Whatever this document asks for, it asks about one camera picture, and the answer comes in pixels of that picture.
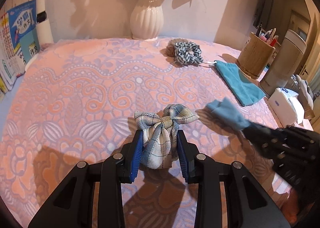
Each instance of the white ceramic vase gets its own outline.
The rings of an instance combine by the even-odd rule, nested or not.
[[[161,0],[138,0],[131,18],[132,37],[136,40],[156,40],[163,27]]]

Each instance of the bamboo pen holder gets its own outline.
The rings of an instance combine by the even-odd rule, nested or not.
[[[246,75],[258,79],[276,48],[271,47],[253,32],[250,33],[250,38],[236,64]]]

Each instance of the thermos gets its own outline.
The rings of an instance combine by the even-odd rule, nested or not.
[[[294,31],[288,30],[279,53],[260,81],[260,87],[271,96],[278,87],[284,87],[297,69],[307,44]]]

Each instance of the row of books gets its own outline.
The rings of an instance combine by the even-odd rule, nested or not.
[[[36,0],[31,0],[8,10],[0,18],[0,102],[39,50]]]

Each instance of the floral pattern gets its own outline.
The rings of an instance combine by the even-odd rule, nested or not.
[[[205,109],[208,102],[228,97],[246,118],[277,128],[267,99],[241,107],[215,68],[180,66],[164,56],[169,40],[63,41],[39,54],[12,103],[0,142],[0,195],[23,227],[77,162],[101,161],[132,140],[134,111],[161,116],[168,104],[183,104],[199,116],[182,126],[199,151],[223,163],[241,161],[281,204],[289,187],[272,172],[271,161]],[[240,53],[194,42],[206,61],[234,62]],[[197,185],[185,184],[179,162],[168,170],[142,168],[122,191],[127,227],[193,227]]]

